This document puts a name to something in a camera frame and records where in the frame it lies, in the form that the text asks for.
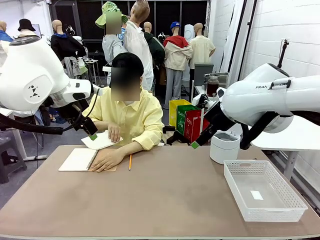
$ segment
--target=spiral binding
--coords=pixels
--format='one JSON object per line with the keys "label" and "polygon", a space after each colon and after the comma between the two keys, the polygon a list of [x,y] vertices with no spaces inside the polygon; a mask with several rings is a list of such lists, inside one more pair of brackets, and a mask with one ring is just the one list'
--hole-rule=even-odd
{"label": "spiral binding", "polygon": [[95,151],[94,155],[91,158],[91,161],[89,162],[88,166],[86,167],[87,170],[89,170],[91,168],[91,165],[94,163],[98,152],[99,152],[99,150]]}

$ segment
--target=notebook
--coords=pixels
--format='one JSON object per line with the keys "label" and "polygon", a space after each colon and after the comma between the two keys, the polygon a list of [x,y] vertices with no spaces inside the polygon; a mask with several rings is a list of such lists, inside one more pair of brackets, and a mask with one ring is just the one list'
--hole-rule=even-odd
{"label": "notebook", "polygon": [[106,130],[102,133],[97,133],[97,138],[95,140],[91,140],[90,137],[82,138],[81,141],[89,148],[94,150],[100,150],[107,148],[111,145],[116,144],[116,142],[112,142],[109,139],[109,131]]}
{"label": "notebook", "polygon": [[[90,148],[75,148],[66,158],[64,163],[58,169],[60,172],[85,172],[89,171],[92,164],[95,162],[99,150]],[[117,166],[107,170],[109,172],[116,171]]]}

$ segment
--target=gray stool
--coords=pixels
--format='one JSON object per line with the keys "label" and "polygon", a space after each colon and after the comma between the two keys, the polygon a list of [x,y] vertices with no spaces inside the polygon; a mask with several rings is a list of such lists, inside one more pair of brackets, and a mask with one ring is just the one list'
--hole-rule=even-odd
{"label": "gray stool", "polygon": [[3,184],[9,182],[9,178],[8,178],[9,173],[12,173],[13,171],[17,170],[20,167],[22,167],[24,170],[27,169],[26,163],[22,158],[22,156],[20,155],[20,152],[18,151],[16,143],[12,141],[10,137],[0,137],[0,153],[3,153],[8,149],[14,150],[18,158],[18,162],[4,166],[3,159],[0,155],[0,183],[3,183]]}

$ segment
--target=brown tabletop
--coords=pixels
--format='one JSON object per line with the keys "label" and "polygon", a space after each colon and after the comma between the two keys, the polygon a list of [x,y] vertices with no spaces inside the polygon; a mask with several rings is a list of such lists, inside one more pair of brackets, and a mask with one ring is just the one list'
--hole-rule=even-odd
{"label": "brown tabletop", "polygon": [[[0,236],[32,239],[290,239],[320,236],[309,207],[299,222],[245,222],[209,146],[158,146],[114,172],[59,172],[60,146],[0,210]],[[267,160],[257,148],[239,159]]]}

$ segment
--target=beige jacket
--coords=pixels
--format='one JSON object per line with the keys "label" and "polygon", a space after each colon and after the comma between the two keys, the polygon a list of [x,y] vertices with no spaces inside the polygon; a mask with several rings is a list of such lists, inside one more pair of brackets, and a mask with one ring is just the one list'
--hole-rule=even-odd
{"label": "beige jacket", "polygon": [[184,48],[168,42],[165,46],[164,65],[166,68],[184,71],[187,62],[192,57],[192,46]]}

